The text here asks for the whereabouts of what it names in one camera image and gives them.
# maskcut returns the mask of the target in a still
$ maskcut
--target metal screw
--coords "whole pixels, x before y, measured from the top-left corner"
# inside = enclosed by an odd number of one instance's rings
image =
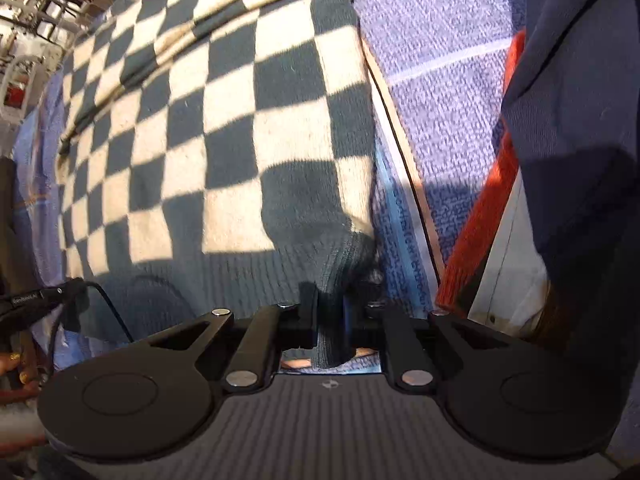
[[[238,370],[226,376],[226,382],[238,388],[246,388],[257,383],[258,376],[249,370]]]
[[[433,375],[425,370],[409,370],[402,374],[402,382],[409,386],[426,386],[433,381]]]

